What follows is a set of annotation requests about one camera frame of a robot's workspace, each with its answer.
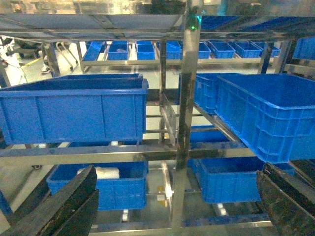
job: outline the caster wheel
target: caster wheel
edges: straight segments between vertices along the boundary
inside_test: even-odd
[[[42,166],[32,166],[34,170],[40,170]]]

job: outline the metal pole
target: metal pole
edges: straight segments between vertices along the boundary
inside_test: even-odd
[[[177,160],[174,175],[173,228],[181,227],[183,220],[185,193],[185,183],[183,180],[187,174],[187,161],[189,158],[189,140],[199,53],[202,7],[203,0],[188,0],[186,3]]]
[[[262,52],[261,60],[260,60],[259,68],[258,68],[258,74],[266,74],[274,45],[275,45],[274,42],[265,43],[264,51]]]
[[[54,49],[53,43],[45,43],[44,44],[45,52],[48,59],[48,64],[50,68],[53,70],[53,77],[60,76],[60,71],[58,67],[57,57]]]
[[[1,88],[11,86],[8,75],[6,74],[5,68],[1,62],[0,62],[0,86],[1,86]]]
[[[160,55],[159,55],[159,107],[160,112],[161,108],[163,107],[163,93],[166,89],[166,40],[161,40],[160,42]],[[159,122],[159,129],[165,129],[165,122],[163,116]],[[159,134],[159,143],[163,144],[165,141],[165,134]]]
[[[283,73],[284,67],[292,59],[294,50],[297,44],[297,40],[285,41],[282,43],[279,60],[276,65],[275,73]]]
[[[83,57],[82,57],[82,51],[81,51],[80,42],[77,42],[77,49],[78,49],[80,68],[81,68],[81,71],[84,72],[84,66],[82,65]]]

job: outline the blue plastic crate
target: blue plastic crate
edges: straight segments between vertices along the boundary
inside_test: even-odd
[[[228,43],[225,42],[210,42],[208,46],[216,58],[233,58],[235,50]]]
[[[195,103],[209,114],[215,114],[217,104],[218,75],[220,73],[197,73],[195,85]],[[179,75],[179,94],[182,75]]]
[[[113,41],[112,44],[128,44],[128,41]]]
[[[201,29],[214,30],[221,25],[225,25],[236,20],[239,16],[202,16]]]
[[[211,50],[204,42],[199,43],[199,59],[208,59],[210,57]]]
[[[216,113],[263,161],[315,156],[315,81],[287,74],[220,75]]]
[[[106,42],[96,41],[91,42],[87,52],[85,53],[83,60],[97,60],[100,53],[105,50]]]
[[[191,129],[214,128],[213,125],[195,125]],[[192,131],[190,134],[191,143],[215,143],[228,142],[229,139],[225,137],[220,131]]]
[[[264,50],[264,47],[265,47],[265,43],[264,42],[252,42],[252,43],[261,49],[261,53],[259,55],[261,57],[262,51]],[[277,57],[279,54],[280,54],[280,49],[277,47],[273,47],[271,57],[272,58]]]
[[[155,60],[153,44],[136,44],[138,60]]]
[[[293,54],[294,58],[298,59],[315,59],[315,37],[313,38],[302,38],[297,42],[295,51]]]
[[[47,178],[52,194],[64,187],[89,164],[59,165]],[[98,179],[98,210],[142,209],[146,205],[147,162],[98,163],[95,167],[116,167],[119,179]]]
[[[128,44],[111,44],[108,49],[109,60],[128,60]]]
[[[261,49],[250,42],[236,42],[230,43],[230,45],[242,58],[258,58],[261,53]]]
[[[157,47],[160,49],[160,42],[157,42]],[[177,41],[167,41],[166,44],[166,59],[181,59],[182,58],[182,48]]]
[[[260,201],[256,172],[262,170],[264,163],[258,158],[196,159],[193,165],[205,202],[215,204]],[[277,166],[294,175],[294,168],[290,165]]]
[[[6,143],[142,140],[146,79],[78,77],[0,89],[0,126]]]
[[[152,44],[152,41],[137,41],[136,44]]]

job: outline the person's leg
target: person's leg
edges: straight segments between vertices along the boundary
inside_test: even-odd
[[[41,51],[42,51],[43,61],[44,61],[44,66],[41,69],[41,73],[42,74],[48,74],[48,73],[50,73],[50,68],[48,66],[48,59],[47,59],[47,55],[46,55],[46,52],[45,52],[44,44],[41,45]]]

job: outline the white object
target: white object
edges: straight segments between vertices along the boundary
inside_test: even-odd
[[[85,168],[79,169],[77,174],[80,174]],[[119,178],[119,169],[116,167],[95,167],[97,179],[112,179]]]

